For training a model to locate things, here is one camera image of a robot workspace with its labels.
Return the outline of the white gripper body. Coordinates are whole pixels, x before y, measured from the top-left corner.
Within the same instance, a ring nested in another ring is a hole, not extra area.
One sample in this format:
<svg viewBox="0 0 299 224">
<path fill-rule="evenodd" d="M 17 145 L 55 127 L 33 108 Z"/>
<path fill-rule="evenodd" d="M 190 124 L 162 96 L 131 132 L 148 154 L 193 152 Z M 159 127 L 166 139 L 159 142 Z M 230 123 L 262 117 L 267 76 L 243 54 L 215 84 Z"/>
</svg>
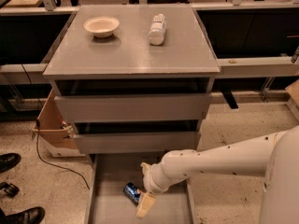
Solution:
<svg viewBox="0 0 299 224">
<path fill-rule="evenodd" d="M 162 194 L 170 187 L 170 179 L 165 175 L 160 164 L 152 164 L 143 175 L 143 186 L 152 194 Z"/>
</svg>

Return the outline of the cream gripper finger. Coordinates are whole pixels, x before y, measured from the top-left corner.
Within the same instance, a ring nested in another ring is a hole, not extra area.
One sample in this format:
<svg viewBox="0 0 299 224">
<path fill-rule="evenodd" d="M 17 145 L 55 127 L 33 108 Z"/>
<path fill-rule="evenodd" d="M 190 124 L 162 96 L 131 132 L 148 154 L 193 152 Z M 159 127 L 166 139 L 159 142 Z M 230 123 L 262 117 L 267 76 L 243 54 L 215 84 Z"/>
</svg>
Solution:
<svg viewBox="0 0 299 224">
<path fill-rule="evenodd" d="M 150 169 L 150 165 L 145 163 L 145 162 L 142 162 L 140 164 L 141 166 L 141 169 L 142 169 L 142 174 L 145 175 L 147 173 L 147 171 Z"/>
<path fill-rule="evenodd" d="M 136 216 L 140 218 L 145 217 L 155 202 L 156 196 L 154 194 L 142 193 L 137 206 Z"/>
</svg>

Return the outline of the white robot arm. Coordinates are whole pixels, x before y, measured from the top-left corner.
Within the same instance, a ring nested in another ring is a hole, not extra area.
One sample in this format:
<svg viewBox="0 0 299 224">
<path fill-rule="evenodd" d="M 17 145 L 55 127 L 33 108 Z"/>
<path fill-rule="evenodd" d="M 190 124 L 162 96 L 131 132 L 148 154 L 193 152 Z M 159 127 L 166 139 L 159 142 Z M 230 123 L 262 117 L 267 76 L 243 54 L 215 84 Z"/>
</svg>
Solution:
<svg viewBox="0 0 299 224">
<path fill-rule="evenodd" d="M 156 197 L 196 173 L 262 175 L 259 224 L 299 224 L 299 126 L 228 146 L 197 152 L 173 150 L 160 162 L 141 164 L 143 186 L 136 215 L 144 217 Z"/>
</svg>

